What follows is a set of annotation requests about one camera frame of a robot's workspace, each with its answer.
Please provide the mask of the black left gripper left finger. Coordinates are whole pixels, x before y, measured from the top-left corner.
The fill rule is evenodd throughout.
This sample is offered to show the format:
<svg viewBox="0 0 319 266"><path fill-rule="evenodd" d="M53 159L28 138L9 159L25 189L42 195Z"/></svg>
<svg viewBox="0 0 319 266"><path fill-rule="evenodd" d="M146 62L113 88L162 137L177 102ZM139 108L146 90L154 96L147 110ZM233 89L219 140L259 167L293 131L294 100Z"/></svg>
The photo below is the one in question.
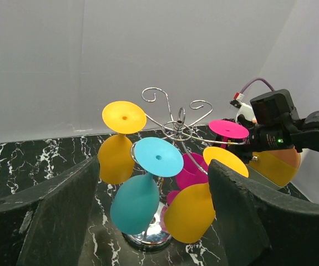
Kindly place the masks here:
<svg viewBox="0 0 319 266"><path fill-rule="evenodd" d="M78 265L99 178L88 158L0 199L0 265Z"/></svg>

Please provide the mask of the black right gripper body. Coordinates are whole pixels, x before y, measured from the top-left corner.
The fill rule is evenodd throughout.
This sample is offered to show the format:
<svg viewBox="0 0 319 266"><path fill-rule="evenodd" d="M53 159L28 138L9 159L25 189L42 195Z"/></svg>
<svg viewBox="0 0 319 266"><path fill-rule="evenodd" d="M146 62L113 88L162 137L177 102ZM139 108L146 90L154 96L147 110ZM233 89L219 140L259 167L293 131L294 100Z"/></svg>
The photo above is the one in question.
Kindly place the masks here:
<svg viewBox="0 0 319 266"><path fill-rule="evenodd" d="M238 116L238 122L249 131L249 136L243 145L237 145L236 156L244 163L249 163L254 152L287 150L293 148L290 133L282 123L264 125L253 123Z"/></svg>

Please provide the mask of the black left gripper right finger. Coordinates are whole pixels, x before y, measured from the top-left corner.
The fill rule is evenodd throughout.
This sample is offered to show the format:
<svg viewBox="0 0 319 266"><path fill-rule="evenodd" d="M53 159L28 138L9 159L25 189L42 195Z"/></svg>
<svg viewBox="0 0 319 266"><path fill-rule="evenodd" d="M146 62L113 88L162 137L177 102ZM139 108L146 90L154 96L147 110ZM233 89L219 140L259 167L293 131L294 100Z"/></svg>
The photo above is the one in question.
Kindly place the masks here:
<svg viewBox="0 0 319 266"><path fill-rule="evenodd" d="M209 189L226 265L319 265L319 204L212 160Z"/></svg>

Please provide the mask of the pink wine glass front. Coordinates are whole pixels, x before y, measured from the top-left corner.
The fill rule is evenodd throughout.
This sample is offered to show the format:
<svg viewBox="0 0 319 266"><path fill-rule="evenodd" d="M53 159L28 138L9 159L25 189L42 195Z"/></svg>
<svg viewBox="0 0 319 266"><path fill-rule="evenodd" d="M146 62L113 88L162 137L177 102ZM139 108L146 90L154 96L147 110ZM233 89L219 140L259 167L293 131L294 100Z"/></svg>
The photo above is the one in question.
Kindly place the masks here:
<svg viewBox="0 0 319 266"><path fill-rule="evenodd" d="M246 139L249 136L247 128L227 120L213 120L209 122L209 128L223 137L223 142L228 139Z"/></svg>

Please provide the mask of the orange wine glass front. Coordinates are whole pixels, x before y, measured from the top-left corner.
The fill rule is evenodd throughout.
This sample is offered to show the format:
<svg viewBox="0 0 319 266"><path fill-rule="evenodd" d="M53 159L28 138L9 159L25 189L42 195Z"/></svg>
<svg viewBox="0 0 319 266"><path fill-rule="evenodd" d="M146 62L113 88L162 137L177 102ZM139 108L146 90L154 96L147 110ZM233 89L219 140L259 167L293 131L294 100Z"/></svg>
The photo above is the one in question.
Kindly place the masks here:
<svg viewBox="0 0 319 266"><path fill-rule="evenodd" d="M207 147L203 151L206 163L215 159L228 168L249 176L246 165L232 152L220 147ZM197 242L215 218L209 183L191 185L174 198L164 213L164 224L174 239L190 244Z"/></svg>

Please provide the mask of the orange wine glass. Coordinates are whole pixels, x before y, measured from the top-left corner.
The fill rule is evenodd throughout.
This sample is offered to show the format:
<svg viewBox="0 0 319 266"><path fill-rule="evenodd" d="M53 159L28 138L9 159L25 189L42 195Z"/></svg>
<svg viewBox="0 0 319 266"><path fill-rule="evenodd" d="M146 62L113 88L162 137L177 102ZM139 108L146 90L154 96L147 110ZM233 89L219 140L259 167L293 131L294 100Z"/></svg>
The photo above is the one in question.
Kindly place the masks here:
<svg viewBox="0 0 319 266"><path fill-rule="evenodd" d="M203 151L206 163L215 159L228 168L249 176L246 165L232 152L220 147L207 147ZM197 242L215 218L209 183L191 185L174 198L164 213L164 224L174 239L190 244Z"/></svg>
<svg viewBox="0 0 319 266"><path fill-rule="evenodd" d="M133 143L127 135L141 131L147 118L136 104L115 101L103 109L102 119L116 134L107 138L99 148L99 177L105 183L118 185L128 180L133 173L134 160L130 155Z"/></svg>

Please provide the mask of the blue wine glass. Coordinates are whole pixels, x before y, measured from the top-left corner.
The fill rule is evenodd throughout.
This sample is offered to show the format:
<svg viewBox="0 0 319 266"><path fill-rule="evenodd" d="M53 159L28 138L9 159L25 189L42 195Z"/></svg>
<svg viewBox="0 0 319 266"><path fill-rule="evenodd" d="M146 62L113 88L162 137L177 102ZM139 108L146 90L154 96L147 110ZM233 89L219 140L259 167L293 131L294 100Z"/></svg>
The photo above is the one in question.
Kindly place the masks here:
<svg viewBox="0 0 319 266"><path fill-rule="evenodd" d="M125 181L110 208L113 224L129 235L145 231L158 209L160 196L154 176L174 177L184 167L179 150L157 137L138 141L134 146L134 156L146 173Z"/></svg>

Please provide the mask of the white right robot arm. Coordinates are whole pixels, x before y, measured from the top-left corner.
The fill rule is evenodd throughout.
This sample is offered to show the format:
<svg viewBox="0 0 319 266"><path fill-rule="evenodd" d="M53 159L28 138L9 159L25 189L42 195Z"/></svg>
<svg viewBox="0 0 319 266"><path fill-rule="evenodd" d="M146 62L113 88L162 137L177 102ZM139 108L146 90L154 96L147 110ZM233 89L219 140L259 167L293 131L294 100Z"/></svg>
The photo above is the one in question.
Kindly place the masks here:
<svg viewBox="0 0 319 266"><path fill-rule="evenodd" d="M319 111L299 118L291 94L286 89L264 93L250 100L256 123L243 114L238 122L248 129L249 136L243 145L233 146L232 152L248 163L254 152L287 150L294 148L319 152Z"/></svg>

